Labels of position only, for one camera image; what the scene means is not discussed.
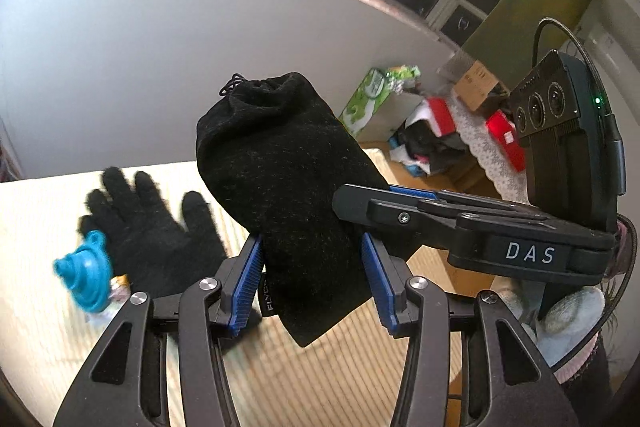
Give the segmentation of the gloved right hand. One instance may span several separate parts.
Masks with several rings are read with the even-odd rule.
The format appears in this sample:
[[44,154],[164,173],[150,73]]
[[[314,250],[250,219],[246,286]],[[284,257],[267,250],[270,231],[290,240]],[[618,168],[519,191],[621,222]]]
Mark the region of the gloved right hand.
[[500,296],[550,366],[587,338],[605,306],[601,289],[586,286],[552,305],[544,317],[538,317],[543,283],[496,277],[490,289]]

